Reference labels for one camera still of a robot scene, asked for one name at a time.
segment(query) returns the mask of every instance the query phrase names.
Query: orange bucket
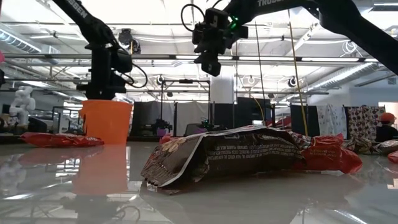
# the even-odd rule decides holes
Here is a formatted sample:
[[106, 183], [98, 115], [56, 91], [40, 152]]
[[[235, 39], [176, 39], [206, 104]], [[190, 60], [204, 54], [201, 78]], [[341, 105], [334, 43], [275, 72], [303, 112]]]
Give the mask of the orange bucket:
[[126, 145], [132, 105], [111, 100], [86, 100], [79, 111], [87, 136], [105, 144]]

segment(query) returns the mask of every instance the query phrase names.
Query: humanoid robot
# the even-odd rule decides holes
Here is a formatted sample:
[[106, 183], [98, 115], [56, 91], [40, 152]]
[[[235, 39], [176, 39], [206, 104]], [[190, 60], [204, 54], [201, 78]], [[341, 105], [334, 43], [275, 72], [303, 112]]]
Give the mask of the humanoid robot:
[[35, 99], [30, 97], [33, 88], [29, 86], [20, 86], [15, 92], [15, 99], [10, 106], [10, 117], [8, 125], [16, 123], [28, 125], [29, 113], [36, 108]]

